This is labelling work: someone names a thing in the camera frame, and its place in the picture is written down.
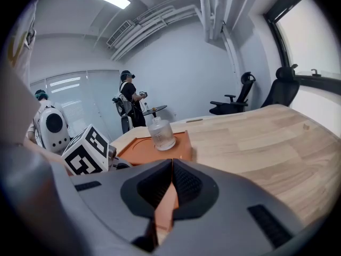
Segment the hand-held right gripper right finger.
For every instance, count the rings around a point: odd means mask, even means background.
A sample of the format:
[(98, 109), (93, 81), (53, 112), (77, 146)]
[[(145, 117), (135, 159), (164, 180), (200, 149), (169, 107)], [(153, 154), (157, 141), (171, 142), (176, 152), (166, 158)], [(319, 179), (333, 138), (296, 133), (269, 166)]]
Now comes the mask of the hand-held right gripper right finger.
[(173, 183), (179, 207), (160, 255), (264, 255), (304, 228), (284, 202), (240, 175), (176, 159)]

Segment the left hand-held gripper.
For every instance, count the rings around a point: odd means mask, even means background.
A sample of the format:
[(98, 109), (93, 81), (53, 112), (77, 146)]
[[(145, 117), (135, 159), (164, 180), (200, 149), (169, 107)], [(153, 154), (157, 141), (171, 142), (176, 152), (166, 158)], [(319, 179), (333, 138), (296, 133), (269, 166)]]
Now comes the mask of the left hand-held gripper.
[(92, 124), (68, 144), (62, 154), (73, 175), (84, 175), (132, 167), (117, 156), (117, 149)]

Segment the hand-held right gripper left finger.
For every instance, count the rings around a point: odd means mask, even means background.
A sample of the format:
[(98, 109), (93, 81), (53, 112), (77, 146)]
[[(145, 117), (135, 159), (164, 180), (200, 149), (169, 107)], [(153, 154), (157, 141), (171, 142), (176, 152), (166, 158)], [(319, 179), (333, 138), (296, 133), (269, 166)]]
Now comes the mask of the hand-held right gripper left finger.
[(171, 161), (70, 177), (18, 145), (1, 147), (1, 188), (42, 255), (173, 255), (155, 210), (129, 179), (171, 173)]

